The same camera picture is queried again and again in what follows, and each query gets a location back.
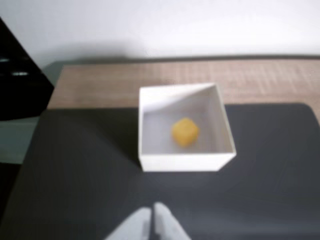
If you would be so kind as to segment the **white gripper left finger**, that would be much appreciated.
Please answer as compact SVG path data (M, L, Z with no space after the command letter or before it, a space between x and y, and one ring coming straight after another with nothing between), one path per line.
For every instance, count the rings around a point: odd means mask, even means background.
M148 240L150 238L152 210L141 207L125 218L105 240Z

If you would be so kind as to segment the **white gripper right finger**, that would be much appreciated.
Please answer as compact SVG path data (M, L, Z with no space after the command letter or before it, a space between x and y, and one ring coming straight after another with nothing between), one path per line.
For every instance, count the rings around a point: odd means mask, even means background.
M161 240L191 240L182 225L162 202L153 205L154 230Z

